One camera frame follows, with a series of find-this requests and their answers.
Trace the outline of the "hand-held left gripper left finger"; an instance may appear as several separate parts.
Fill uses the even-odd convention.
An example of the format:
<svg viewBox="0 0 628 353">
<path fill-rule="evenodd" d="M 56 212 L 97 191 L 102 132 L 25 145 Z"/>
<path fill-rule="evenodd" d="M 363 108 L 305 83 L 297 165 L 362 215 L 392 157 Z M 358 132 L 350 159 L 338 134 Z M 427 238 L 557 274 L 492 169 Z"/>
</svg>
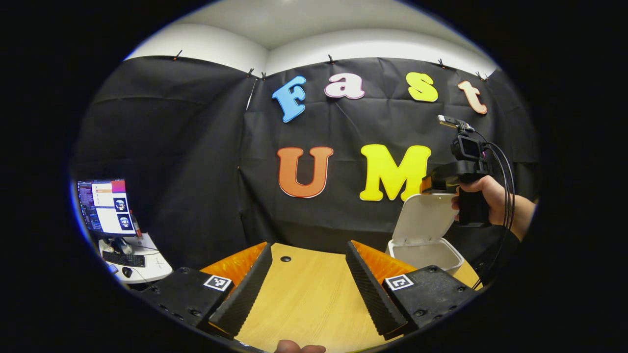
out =
<svg viewBox="0 0 628 353">
<path fill-rule="evenodd" d="M 140 298 L 188 326 L 233 339 L 253 308 L 272 263 L 271 244 L 260 243 L 200 271 L 181 267 L 140 291 Z"/>
</svg>

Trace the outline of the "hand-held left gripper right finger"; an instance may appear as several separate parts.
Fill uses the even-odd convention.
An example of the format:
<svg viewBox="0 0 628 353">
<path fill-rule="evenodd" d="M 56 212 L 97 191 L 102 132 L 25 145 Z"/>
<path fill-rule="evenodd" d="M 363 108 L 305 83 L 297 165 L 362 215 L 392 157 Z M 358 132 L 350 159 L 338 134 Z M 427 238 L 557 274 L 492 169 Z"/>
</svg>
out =
<svg viewBox="0 0 628 353">
<path fill-rule="evenodd" d="M 444 321 L 479 295 L 435 264 L 415 268 L 354 240 L 347 243 L 346 262 L 386 340 Z"/>
</svg>

